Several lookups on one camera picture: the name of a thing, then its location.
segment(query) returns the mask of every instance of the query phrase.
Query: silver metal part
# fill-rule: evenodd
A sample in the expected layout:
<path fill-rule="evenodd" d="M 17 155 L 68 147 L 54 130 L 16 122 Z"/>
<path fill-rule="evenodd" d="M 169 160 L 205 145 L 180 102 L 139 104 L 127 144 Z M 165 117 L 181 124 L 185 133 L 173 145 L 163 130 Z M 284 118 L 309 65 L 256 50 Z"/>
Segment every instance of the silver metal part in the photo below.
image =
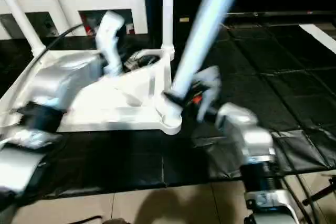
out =
<path fill-rule="evenodd" d="M 101 77 L 98 54 L 81 52 L 60 58 L 41 69 L 31 86 L 30 100 L 57 110 L 67 110 L 77 93 Z"/>
<path fill-rule="evenodd" d="M 258 208 L 286 207 L 291 213 L 295 223 L 299 224 L 298 217 L 296 216 L 294 208 L 291 205 L 292 202 L 290 195 L 286 190 L 250 191 L 248 193 L 245 193 L 245 200 L 247 204 L 255 202 Z"/>
<path fill-rule="evenodd" d="M 0 187 L 23 193 L 44 156 L 23 148 L 4 147 L 0 151 Z"/>
<path fill-rule="evenodd" d="M 8 142 L 31 149 L 45 147 L 59 138 L 57 134 L 21 126 L 11 127 L 8 131 L 8 136 L 10 136 Z"/>
<path fill-rule="evenodd" d="M 241 150 L 243 164 L 272 161 L 275 158 L 271 134 L 257 126 L 256 116 L 248 109 L 232 103 L 218 111 L 215 125 Z"/>
<path fill-rule="evenodd" d="M 271 214 L 253 214 L 256 224 L 299 224 L 289 215 L 274 212 Z"/>

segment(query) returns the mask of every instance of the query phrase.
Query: object on shelf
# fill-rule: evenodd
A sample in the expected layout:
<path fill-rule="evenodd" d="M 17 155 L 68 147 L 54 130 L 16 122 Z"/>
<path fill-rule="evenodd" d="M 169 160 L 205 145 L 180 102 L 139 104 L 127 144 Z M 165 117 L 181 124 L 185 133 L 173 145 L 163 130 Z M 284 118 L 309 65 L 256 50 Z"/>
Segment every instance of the object on shelf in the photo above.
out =
<path fill-rule="evenodd" d="M 126 34 L 135 34 L 132 12 L 130 9 L 111 10 L 119 14 L 125 20 Z M 87 35 L 94 35 L 105 15 L 106 10 L 81 10 L 79 15 L 85 24 L 85 32 Z"/>
<path fill-rule="evenodd" d="M 48 12 L 26 13 L 40 38 L 57 37 L 58 31 Z M 12 39 L 23 39 L 24 34 L 12 14 L 1 14 L 0 22 Z"/>

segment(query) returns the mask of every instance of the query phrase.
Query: cabinet door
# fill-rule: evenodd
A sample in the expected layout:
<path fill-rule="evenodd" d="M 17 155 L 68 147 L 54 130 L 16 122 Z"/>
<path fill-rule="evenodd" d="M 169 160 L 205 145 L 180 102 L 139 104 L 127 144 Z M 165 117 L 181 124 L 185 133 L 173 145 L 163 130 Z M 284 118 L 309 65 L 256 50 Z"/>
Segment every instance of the cabinet door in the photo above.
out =
<path fill-rule="evenodd" d="M 49 26 L 51 26 L 51 33 L 55 36 L 63 33 L 69 28 L 69 24 L 63 14 L 58 0 L 18 0 L 18 3 L 21 9 L 27 13 L 28 19 L 33 24 L 37 34 L 39 34 L 40 31 L 39 36 L 41 37 L 46 36 L 44 29 L 47 29 Z M 0 32 L 2 30 L 6 30 L 9 37 L 11 37 L 11 35 L 19 35 L 21 33 L 21 30 L 18 30 L 17 24 L 12 26 L 12 31 L 10 30 L 10 24 L 13 22 L 14 18 L 12 17 L 11 10 L 4 0 L 0 0 L 0 17 L 2 22 Z"/>
<path fill-rule="evenodd" d="M 59 0 L 62 9 L 71 26 L 82 23 L 80 14 L 88 11 L 102 10 L 126 10 L 130 9 L 131 19 L 136 34 L 147 33 L 147 18 L 144 0 Z M 84 28 L 78 28 L 73 33 L 77 36 L 85 36 Z"/>

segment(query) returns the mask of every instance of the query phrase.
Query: white plastic part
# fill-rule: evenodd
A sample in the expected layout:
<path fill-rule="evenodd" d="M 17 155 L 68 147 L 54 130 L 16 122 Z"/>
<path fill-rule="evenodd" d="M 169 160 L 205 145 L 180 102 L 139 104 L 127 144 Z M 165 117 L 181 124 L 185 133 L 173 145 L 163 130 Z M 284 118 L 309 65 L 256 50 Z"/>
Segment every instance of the white plastic part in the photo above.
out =
<path fill-rule="evenodd" d="M 174 59 L 173 45 L 173 11 L 174 0 L 162 0 L 162 46 Z"/>
<path fill-rule="evenodd" d="M 178 67 L 173 93 L 183 99 L 234 0 L 202 0 Z M 174 111 L 181 114 L 181 108 Z"/>
<path fill-rule="evenodd" d="M 39 39 L 26 14 L 21 10 L 17 0 L 5 0 L 5 2 L 21 28 L 22 33 L 28 40 L 30 47 L 32 48 L 33 55 L 37 56 L 45 48 L 45 45 L 43 45 Z"/>
<path fill-rule="evenodd" d="M 59 132 L 152 129 L 168 135 L 179 132 L 181 117 L 165 123 L 165 115 L 159 111 L 165 107 L 161 93 L 171 86 L 170 55 L 160 49 L 143 50 L 139 54 L 159 55 L 161 59 L 118 77 L 104 76 L 82 89 L 64 116 Z"/>
<path fill-rule="evenodd" d="M 116 33 L 123 24 L 123 17 L 107 11 L 101 20 L 96 34 L 97 48 L 108 62 L 105 71 L 111 76 L 118 76 L 122 73 L 122 64 L 117 50 L 118 37 Z"/>

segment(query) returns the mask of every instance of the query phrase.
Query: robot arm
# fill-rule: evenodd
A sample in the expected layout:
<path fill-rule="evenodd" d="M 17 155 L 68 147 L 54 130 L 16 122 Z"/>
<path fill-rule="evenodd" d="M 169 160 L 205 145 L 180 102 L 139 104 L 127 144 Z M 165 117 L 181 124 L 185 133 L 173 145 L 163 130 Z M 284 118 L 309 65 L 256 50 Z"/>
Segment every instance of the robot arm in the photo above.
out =
<path fill-rule="evenodd" d="M 0 154 L 0 222 L 10 223 L 15 202 L 31 183 L 58 140 L 56 131 L 77 93 L 101 77 L 101 59 L 89 52 L 62 57 L 41 69 L 30 86 L 29 102 L 18 110 L 20 122 L 4 136 Z"/>

